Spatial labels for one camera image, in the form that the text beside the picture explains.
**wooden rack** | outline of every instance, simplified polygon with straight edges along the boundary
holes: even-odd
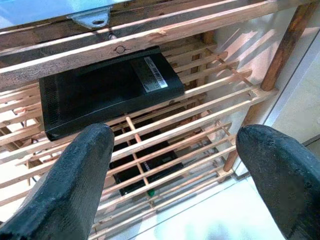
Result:
[[[219,119],[250,107],[244,123],[253,122],[259,103],[277,94],[274,76],[280,73],[306,22],[290,23],[292,28],[299,27],[300,35],[295,34],[290,47],[283,47],[284,51],[279,48],[276,56],[280,60],[275,58],[272,62],[268,81],[262,82],[262,88],[248,80],[250,69],[237,71],[239,61],[227,61],[227,52],[215,52],[212,30],[301,4],[308,5],[299,8],[296,19],[308,18],[317,7],[312,2],[316,1],[135,0],[116,4],[110,25],[99,30],[89,31],[71,20],[58,18],[1,32],[0,114],[11,115],[0,119],[0,147],[7,151],[0,157],[0,167],[8,163],[27,168],[0,182],[0,191],[24,180],[30,183],[30,178],[45,174],[77,135],[53,142],[47,139],[37,79],[157,45],[184,83],[185,93],[107,122],[114,131],[122,131],[115,137],[115,145],[127,143],[113,152],[111,161],[126,156],[132,156],[133,161],[107,172],[89,239],[109,236],[142,217],[223,182],[233,174],[237,152],[235,135],[229,132],[232,123]],[[116,38],[108,40],[110,34]],[[288,45],[286,39],[282,41],[280,46]],[[208,99],[208,92],[239,82],[246,87]],[[140,126],[145,120],[152,123]],[[9,128],[14,124],[20,124],[20,129],[11,131]],[[154,131],[160,133],[147,139],[142,137]],[[139,151],[164,141],[169,146],[138,157]],[[144,172],[141,164],[170,151],[178,158]],[[149,176],[178,163],[184,167],[148,181]],[[114,174],[135,166],[139,175],[115,183]],[[120,195],[120,189],[138,181],[143,181],[144,186]],[[31,189],[26,185],[12,195],[0,194],[0,206],[25,197]],[[154,196],[148,195],[150,190],[154,190]]]
[[[108,171],[101,203],[97,210],[97,220],[93,225],[90,239],[96,239],[99,236],[114,232],[127,223],[132,223],[215,182],[222,181],[233,173],[230,167],[224,170],[224,161],[219,160],[236,149],[235,135],[230,134],[228,131],[231,123],[219,123],[216,125],[213,125],[213,123],[223,116],[269,99],[276,94],[277,90],[266,92],[262,91],[259,86],[252,85],[247,80],[252,71],[238,72],[236,67],[239,62],[225,62],[223,59],[227,57],[228,53],[214,53],[215,47],[216,44],[214,43],[204,44],[194,37],[163,44],[161,46],[163,55],[185,84],[185,94],[107,122],[114,131],[123,131],[121,135],[115,137],[115,145],[133,139],[136,140],[135,144],[129,144],[129,146],[113,152],[111,161],[118,161],[129,155],[133,155],[134,160]],[[214,77],[214,74],[220,72],[228,72],[229,74],[223,78]],[[206,92],[223,85],[236,84],[241,81],[247,83],[246,88],[204,102]],[[34,121],[32,125],[24,124],[21,129],[15,132],[0,136],[1,146],[14,144],[17,141],[23,144],[18,149],[7,152],[0,159],[0,163],[13,161],[17,166],[22,164],[29,166],[29,169],[26,169],[23,174],[13,172],[10,178],[0,182],[1,189],[46,173],[77,134],[53,142],[45,137],[37,83],[0,93],[0,103],[0,112],[13,111],[16,113],[10,118],[2,119],[0,122],[1,128],[7,128],[15,123],[26,123],[30,119]],[[223,110],[211,111],[212,108],[228,103],[230,103],[229,106]],[[137,123],[142,123],[148,119],[153,119],[153,123],[138,128],[135,127]],[[141,140],[141,136],[155,130],[160,130],[161,134]],[[223,137],[211,142],[208,139],[208,135],[217,132],[223,133]],[[137,157],[136,153],[140,150],[163,141],[168,141],[171,144],[151,154],[140,158]],[[213,152],[215,147],[224,143],[228,143],[229,147],[220,152]],[[141,163],[170,151],[176,151],[180,156],[147,172],[144,172],[141,168]],[[34,162],[39,163],[39,160],[39,165],[30,167]],[[154,182],[148,182],[147,177],[177,163],[184,163],[184,168]],[[113,179],[114,174],[134,166],[138,167],[140,175],[120,184],[115,184],[114,182],[113,184],[107,184]],[[181,176],[186,179],[183,183],[168,188],[166,184],[169,181],[176,180]],[[140,180],[144,181],[145,186],[120,196],[119,189]],[[146,197],[146,193],[151,189],[155,189],[155,196]],[[0,200],[0,206],[25,197],[29,190],[30,187],[27,187],[12,196],[6,196]],[[135,198],[133,201],[133,198],[137,196],[140,196],[139,200],[137,201]],[[117,219],[121,220],[124,216],[126,216],[125,221],[117,221]]]

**black box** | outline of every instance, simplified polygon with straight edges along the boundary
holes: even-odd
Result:
[[[51,141],[184,94],[159,47],[47,76],[39,85]]]

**label sticker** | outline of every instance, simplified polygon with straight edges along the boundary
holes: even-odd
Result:
[[[130,63],[147,93],[168,87],[151,57],[137,58]]]

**white floor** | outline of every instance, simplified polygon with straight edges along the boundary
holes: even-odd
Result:
[[[284,240],[251,177],[212,187],[112,240]]]

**white wall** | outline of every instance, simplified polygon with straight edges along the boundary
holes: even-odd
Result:
[[[295,10],[296,8],[290,8],[216,30],[214,34],[214,38],[218,43],[216,51],[228,51],[227,60],[240,60],[238,70],[252,69],[252,75],[248,79],[254,84],[260,83],[268,70]],[[276,87],[279,89],[278,96],[285,88],[319,29],[320,7],[317,8],[317,11],[311,17],[306,30],[278,78],[276,84]],[[208,99],[216,99],[221,96],[221,93],[233,92],[245,86],[244,83],[239,83],[215,89],[208,94]],[[278,96],[265,102],[263,107],[264,114],[259,116],[257,123],[263,124]],[[221,120],[222,122],[232,121],[230,129],[232,134],[238,131],[248,109],[236,112]],[[237,159],[233,169],[237,175],[247,172],[243,163],[240,163],[240,159]]]
[[[300,143],[320,134],[320,44],[315,58],[304,70],[299,83],[291,92],[281,112],[274,120],[273,128],[287,134]]]

